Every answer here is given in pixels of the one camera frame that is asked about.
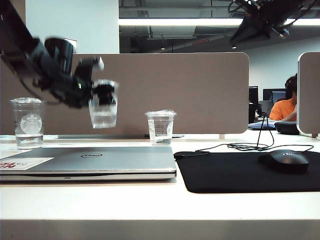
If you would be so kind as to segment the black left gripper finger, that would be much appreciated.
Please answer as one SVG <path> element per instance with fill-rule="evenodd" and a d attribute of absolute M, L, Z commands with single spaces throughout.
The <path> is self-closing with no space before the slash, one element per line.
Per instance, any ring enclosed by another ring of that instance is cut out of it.
<path fill-rule="evenodd" d="M 114 97 L 112 94 L 98 96 L 97 100 L 98 100 L 99 106 L 104 106 L 104 105 L 109 106 L 114 104 Z"/>
<path fill-rule="evenodd" d="M 93 89 L 93 94 L 100 97 L 111 96 L 115 92 L 115 86 L 110 84 L 101 84 Z"/>

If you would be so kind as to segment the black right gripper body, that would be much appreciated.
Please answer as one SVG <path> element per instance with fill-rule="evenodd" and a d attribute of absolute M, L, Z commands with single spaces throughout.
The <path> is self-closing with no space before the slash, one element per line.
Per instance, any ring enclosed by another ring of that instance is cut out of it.
<path fill-rule="evenodd" d="M 271 38 L 270 31 L 256 16 L 245 14 L 241 24 L 229 40 L 231 43 L 264 41 Z"/>

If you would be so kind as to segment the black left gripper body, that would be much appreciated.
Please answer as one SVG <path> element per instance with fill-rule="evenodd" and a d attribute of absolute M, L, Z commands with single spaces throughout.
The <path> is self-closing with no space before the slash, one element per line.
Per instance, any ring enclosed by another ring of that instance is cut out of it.
<path fill-rule="evenodd" d="M 87 107 L 92 98 L 93 58 L 82 59 L 71 73 L 73 45 L 61 38 L 48 38 L 34 59 L 39 86 L 71 108 Z"/>

